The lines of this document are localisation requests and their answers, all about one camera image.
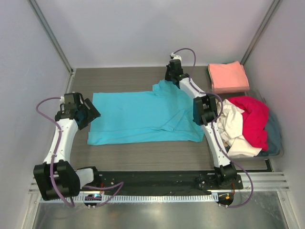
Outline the turquoise t shirt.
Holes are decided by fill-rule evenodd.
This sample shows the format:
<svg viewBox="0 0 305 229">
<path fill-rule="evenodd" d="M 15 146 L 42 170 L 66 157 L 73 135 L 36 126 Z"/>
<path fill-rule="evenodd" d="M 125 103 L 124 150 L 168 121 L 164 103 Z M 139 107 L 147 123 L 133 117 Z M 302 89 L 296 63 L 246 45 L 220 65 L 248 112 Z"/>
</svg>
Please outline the turquoise t shirt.
<svg viewBox="0 0 305 229">
<path fill-rule="evenodd" d="M 89 145 L 203 140 L 192 99 L 171 82 L 161 80 L 151 91 L 94 93 L 92 103 L 101 116 L 91 123 Z"/>
</svg>

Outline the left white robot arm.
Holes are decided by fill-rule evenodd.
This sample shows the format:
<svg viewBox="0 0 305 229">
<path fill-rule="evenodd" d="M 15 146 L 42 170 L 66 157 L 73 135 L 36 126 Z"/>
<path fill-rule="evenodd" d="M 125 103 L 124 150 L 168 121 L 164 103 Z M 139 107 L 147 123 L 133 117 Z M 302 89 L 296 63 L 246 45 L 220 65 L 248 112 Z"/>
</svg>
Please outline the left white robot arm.
<svg viewBox="0 0 305 229">
<path fill-rule="evenodd" d="M 101 185 L 96 167 L 73 169 L 71 150 L 76 133 L 86 128 L 101 114 L 90 99 L 81 93 L 68 93 L 59 97 L 60 109 L 49 117 L 36 108 L 37 113 L 55 124 L 52 144 L 42 164 L 33 170 L 34 178 L 43 200 L 72 198 L 83 187 L 95 191 Z"/>
</svg>

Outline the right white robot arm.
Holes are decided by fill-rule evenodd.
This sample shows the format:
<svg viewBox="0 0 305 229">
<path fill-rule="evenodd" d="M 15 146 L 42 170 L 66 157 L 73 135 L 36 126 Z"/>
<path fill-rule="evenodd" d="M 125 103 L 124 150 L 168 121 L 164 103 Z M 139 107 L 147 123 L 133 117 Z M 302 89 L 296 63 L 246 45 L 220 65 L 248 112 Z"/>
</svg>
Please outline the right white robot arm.
<svg viewBox="0 0 305 229">
<path fill-rule="evenodd" d="M 237 171 L 228 158 L 218 131 L 216 96 L 202 91 L 189 74 L 183 72 L 181 60 L 170 60 L 166 68 L 165 80 L 172 82 L 193 100 L 193 121 L 203 130 L 210 147 L 216 185 L 221 189 L 231 187 L 237 179 Z"/>
</svg>

